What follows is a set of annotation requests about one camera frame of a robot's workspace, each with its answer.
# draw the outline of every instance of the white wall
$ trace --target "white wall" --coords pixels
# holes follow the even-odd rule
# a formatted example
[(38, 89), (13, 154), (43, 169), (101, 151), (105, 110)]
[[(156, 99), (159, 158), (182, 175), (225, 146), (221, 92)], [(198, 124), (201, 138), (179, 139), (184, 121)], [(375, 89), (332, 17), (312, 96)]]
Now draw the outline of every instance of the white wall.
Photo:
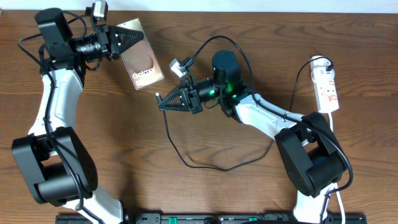
[[(92, 0), (0, 0), (2, 9), (84, 10)], [(398, 0), (108, 0), (109, 10), (398, 13)]]

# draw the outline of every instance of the power plug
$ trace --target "power plug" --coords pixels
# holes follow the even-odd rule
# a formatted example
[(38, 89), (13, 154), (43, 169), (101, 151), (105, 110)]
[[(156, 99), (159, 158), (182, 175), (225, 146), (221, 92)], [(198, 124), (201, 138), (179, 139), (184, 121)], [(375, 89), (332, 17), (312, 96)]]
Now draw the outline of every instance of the power plug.
[[(316, 59), (322, 57), (317, 55), (311, 58)], [(317, 98), (317, 106), (319, 113), (331, 113), (339, 108), (336, 85), (335, 70), (331, 68), (331, 61), (326, 58), (320, 58), (310, 62), (311, 79), (315, 89), (315, 97)]]

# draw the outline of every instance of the white power strip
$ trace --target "white power strip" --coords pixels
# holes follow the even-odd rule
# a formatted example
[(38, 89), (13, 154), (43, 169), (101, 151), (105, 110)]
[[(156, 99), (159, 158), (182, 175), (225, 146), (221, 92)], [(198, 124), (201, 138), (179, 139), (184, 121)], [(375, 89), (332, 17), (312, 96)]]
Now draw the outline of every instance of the white power strip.
[(317, 98), (317, 106), (319, 113), (331, 113), (336, 111), (338, 106), (335, 71), (327, 71), (326, 68), (331, 62), (328, 59), (320, 58), (310, 63), (311, 79), (315, 89), (315, 97)]

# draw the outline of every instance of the wooden surface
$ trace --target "wooden surface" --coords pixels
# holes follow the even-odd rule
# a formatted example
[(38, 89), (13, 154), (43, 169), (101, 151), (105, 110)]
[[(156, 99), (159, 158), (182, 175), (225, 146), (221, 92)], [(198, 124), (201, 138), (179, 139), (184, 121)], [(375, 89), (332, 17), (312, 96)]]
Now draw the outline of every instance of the wooden surface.
[[(34, 202), (11, 153), (12, 140), (33, 125), (42, 96), (38, 66), (17, 47), (18, 39), (39, 31), (35, 13), (4, 11), (0, 18), (1, 223), (53, 223), (55, 215), (68, 212)], [(223, 34), (248, 56), (256, 90), (283, 108), (288, 108), (298, 69), (311, 56), (334, 61), (340, 101), (333, 113), (335, 134), (354, 170), (353, 185), (342, 192), (345, 209), (366, 214), (369, 223), (397, 222), (397, 15), (109, 12), (108, 24), (135, 17), (165, 80), (136, 91), (121, 60), (104, 61), (97, 72), (87, 73), (76, 116), (76, 132), (96, 163), (99, 184), (113, 197), (131, 209), (165, 213), (293, 209), (296, 190), (276, 146), (262, 161), (224, 173), (185, 167), (168, 142), (154, 95), (178, 84), (168, 64)], [(72, 28), (80, 35), (78, 22)], [(25, 45), (37, 54), (41, 42)], [(235, 50), (216, 40), (198, 56), (192, 67), (198, 80), (211, 76), (211, 56), (221, 49)], [(248, 82), (248, 69), (240, 56), (239, 61)], [(317, 109), (309, 73), (305, 68), (298, 84), (294, 111), (302, 114)], [(260, 156), (271, 141), (226, 118), (220, 108), (167, 115), (170, 134), (190, 164), (230, 167)], [(344, 174), (340, 184), (347, 179)], [(329, 208), (339, 212), (335, 197)]]

